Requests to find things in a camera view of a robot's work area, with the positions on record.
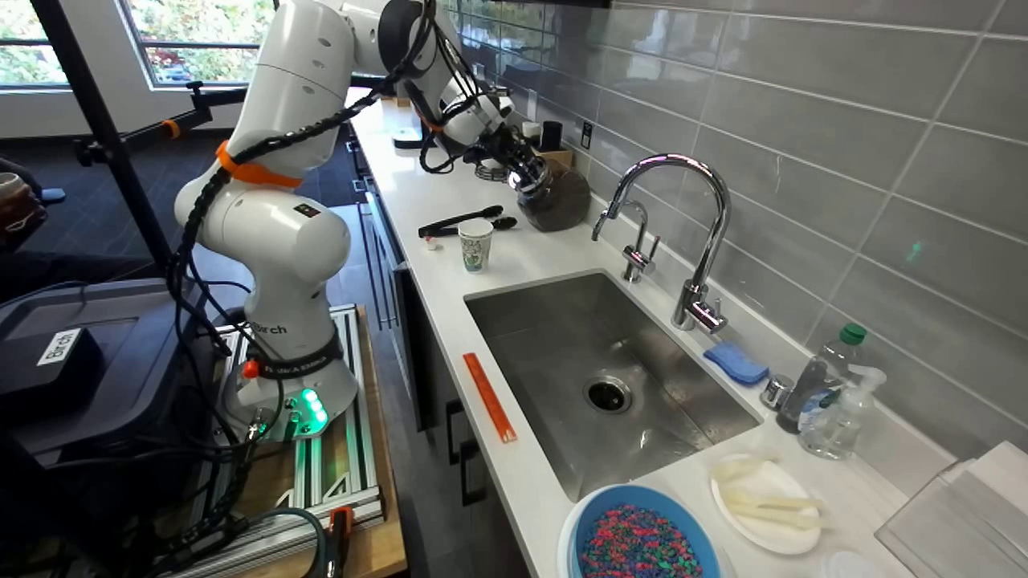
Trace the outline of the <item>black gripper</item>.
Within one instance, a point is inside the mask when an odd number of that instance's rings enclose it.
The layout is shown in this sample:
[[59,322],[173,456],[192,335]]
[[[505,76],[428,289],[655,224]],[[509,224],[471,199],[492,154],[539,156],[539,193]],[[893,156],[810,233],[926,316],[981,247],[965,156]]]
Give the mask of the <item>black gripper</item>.
[[511,186],[532,186],[547,174],[544,156],[511,125],[486,130],[479,144],[509,170]]

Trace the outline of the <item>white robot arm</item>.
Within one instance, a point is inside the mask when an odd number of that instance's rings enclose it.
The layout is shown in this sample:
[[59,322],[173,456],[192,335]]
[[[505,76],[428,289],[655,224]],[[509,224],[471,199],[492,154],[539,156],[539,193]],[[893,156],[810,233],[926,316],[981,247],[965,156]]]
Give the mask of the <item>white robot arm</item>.
[[351,231],[300,193],[363,108],[357,76],[409,97],[447,154],[497,161],[522,193],[547,183],[547,165],[471,76],[433,0],[287,0],[228,142],[173,199],[188,249],[208,247],[255,277],[238,405],[274,436],[315,436],[357,398],[326,295]]

